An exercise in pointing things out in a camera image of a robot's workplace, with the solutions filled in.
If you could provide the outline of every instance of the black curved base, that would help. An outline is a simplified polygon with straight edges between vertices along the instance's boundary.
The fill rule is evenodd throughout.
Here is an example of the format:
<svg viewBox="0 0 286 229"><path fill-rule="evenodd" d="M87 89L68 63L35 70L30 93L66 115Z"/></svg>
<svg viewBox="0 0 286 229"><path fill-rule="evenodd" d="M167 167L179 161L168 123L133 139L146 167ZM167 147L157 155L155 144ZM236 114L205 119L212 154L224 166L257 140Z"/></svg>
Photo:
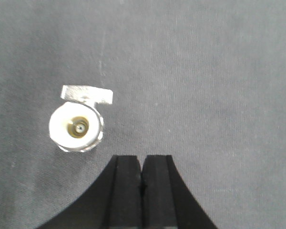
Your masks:
<svg viewBox="0 0 286 229"><path fill-rule="evenodd" d="M38 229L216 229L172 156L113 156L95 182Z"/></svg>

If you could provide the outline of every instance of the gray fabric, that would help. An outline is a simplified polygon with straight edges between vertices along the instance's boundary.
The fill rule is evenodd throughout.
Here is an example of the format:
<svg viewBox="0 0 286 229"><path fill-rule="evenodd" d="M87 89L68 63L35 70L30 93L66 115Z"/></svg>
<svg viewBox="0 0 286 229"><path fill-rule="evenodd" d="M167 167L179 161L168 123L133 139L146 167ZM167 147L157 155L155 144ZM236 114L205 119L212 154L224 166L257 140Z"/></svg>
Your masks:
<svg viewBox="0 0 286 229"><path fill-rule="evenodd" d="M95 152L48 137L63 84L114 91ZM286 0L1 0L0 229L47 221L114 154L172 154L219 229L286 229Z"/></svg>

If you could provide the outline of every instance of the gray fabric surface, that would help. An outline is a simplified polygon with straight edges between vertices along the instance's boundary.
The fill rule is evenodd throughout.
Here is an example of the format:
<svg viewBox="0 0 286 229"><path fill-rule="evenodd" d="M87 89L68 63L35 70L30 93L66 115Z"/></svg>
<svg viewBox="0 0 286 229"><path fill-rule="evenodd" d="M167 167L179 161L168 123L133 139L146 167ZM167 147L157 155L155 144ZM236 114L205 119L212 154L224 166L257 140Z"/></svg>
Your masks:
<svg viewBox="0 0 286 229"><path fill-rule="evenodd" d="M114 91L95 152L48 137L63 84ZM47 221L114 154L172 154L219 229L286 229L286 0L0 0L0 229Z"/></svg>

